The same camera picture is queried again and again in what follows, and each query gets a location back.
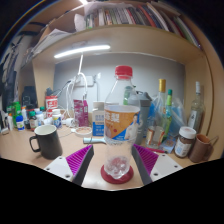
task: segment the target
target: medicine bottle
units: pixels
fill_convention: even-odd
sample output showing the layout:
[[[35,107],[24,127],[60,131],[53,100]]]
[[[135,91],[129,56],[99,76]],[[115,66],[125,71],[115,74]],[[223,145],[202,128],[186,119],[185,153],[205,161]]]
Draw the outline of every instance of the medicine bottle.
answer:
[[[56,128],[62,128],[60,109],[54,109],[52,113],[53,125],[55,125]]]
[[[34,129],[36,128],[36,127],[38,127],[38,121],[37,121],[37,118],[36,118],[36,116],[35,116],[35,111],[30,111],[29,112],[29,117],[30,117],[30,119],[29,119],[29,121],[30,121],[30,129],[31,129],[31,131],[34,131]]]
[[[25,129],[22,115],[16,117],[16,125],[18,131],[23,131]]]
[[[196,131],[190,127],[181,127],[174,149],[174,153],[179,158],[185,158],[195,141]]]
[[[36,112],[36,118],[37,118],[38,126],[41,126],[41,122],[44,121],[43,112],[42,111],[37,111]]]

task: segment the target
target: red coaster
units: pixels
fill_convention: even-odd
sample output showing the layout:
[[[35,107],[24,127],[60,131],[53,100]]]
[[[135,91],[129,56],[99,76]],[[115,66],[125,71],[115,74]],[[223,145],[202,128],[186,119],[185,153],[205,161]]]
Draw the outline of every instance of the red coaster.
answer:
[[[101,167],[101,176],[103,179],[111,184],[123,184],[128,182],[134,175],[134,171],[132,167],[130,166],[129,171],[123,175],[119,179],[114,179],[111,175],[107,174],[104,170],[104,165]]]

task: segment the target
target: shelf board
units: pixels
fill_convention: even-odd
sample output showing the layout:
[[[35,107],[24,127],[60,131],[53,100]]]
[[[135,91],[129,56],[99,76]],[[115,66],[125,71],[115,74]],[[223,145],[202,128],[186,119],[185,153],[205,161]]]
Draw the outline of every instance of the shelf board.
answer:
[[[176,34],[149,26],[123,24],[101,26],[74,33],[50,45],[35,57],[55,64],[70,60],[79,57],[80,54],[61,59],[55,59],[54,55],[71,50],[72,45],[83,41],[86,41],[88,45],[109,44],[112,53],[150,54],[184,65],[204,57],[203,51]]]

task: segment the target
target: white bottle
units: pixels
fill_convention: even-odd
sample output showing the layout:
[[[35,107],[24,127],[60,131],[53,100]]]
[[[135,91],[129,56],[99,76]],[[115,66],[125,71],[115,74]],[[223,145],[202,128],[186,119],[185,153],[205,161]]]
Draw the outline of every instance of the white bottle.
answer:
[[[107,144],[104,171],[114,179],[120,179],[130,168],[131,148],[139,127],[140,101],[131,83],[131,67],[117,66],[115,78],[104,107]]]
[[[37,118],[38,126],[41,126],[42,125],[42,121],[44,121],[43,112],[42,111],[37,111],[36,112],[36,118]]]
[[[55,125],[57,128],[62,128],[60,109],[54,109],[52,110],[52,113],[53,125]]]

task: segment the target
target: cup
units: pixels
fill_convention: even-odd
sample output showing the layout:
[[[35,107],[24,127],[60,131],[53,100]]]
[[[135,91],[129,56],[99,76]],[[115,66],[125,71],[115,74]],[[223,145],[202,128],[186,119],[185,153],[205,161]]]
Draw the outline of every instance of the cup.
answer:
[[[57,128],[54,125],[43,125],[35,128],[35,136],[30,137],[30,146],[34,152],[41,152],[45,159],[56,159],[62,155],[62,147],[58,138]],[[34,149],[31,141],[37,140],[39,149]]]
[[[194,146],[188,154],[188,158],[194,162],[208,161],[213,151],[213,145],[210,144],[210,139],[202,134],[196,135]]]

